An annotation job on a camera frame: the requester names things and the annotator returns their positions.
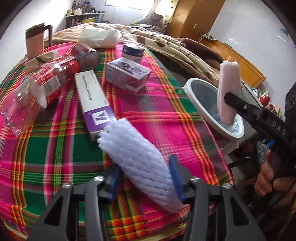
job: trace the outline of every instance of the plaid tablecloth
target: plaid tablecloth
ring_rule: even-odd
[[[56,45],[45,51],[70,53],[75,43]],[[146,50],[142,65],[152,74],[135,96],[105,81],[106,63],[121,57],[116,49],[101,49],[96,75],[117,118],[126,117],[168,160],[175,153],[182,165],[207,183],[232,182],[232,176],[209,127],[162,63]],[[16,88],[25,76],[21,61],[0,87],[0,99]],[[37,116],[21,137],[12,135],[0,118],[0,216],[27,235],[62,183],[81,184],[112,165],[108,155],[91,142],[74,81],[69,81],[58,101]],[[111,240],[132,240],[159,233],[180,224],[189,206],[170,214],[140,193],[124,177],[119,196],[105,206]],[[83,203],[80,226],[84,226]]]

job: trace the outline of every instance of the white foam mesh sleeve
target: white foam mesh sleeve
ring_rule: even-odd
[[[172,213],[183,207],[163,156],[127,119],[107,125],[97,142],[150,199]]]

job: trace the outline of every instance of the metal screw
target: metal screw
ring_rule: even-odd
[[[104,181],[104,177],[103,176],[97,176],[97,177],[95,177],[94,178],[94,180],[96,181],[96,182],[102,182],[102,181]]]
[[[62,185],[62,188],[69,188],[69,187],[71,187],[71,184],[70,183],[64,183]]]
[[[232,185],[229,184],[229,183],[224,183],[223,187],[226,188],[226,189],[230,189],[230,188],[232,188]]]
[[[191,179],[190,179],[190,181],[193,181],[193,182],[199,182],[200,181],[200,179],[198,178],[198,177],[192,177]]]

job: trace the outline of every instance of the floor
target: floor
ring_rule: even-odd
[[[233,153],[225,156],[227,164],[238,161]],[[258,174],[258,166],[256,163],[248,162],[244,165],[237,166],[231,169],[236,192],[241,196],[249,195],[253,192],[253,184],[256,181]]]

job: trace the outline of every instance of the pink mug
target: pink mug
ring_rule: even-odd
[[[44,53],[45,30],[48,30],[49,46],[52,46],[52,25],[45,26],[45,23],[42,23],[26,30],[26,45],[29,60]]]

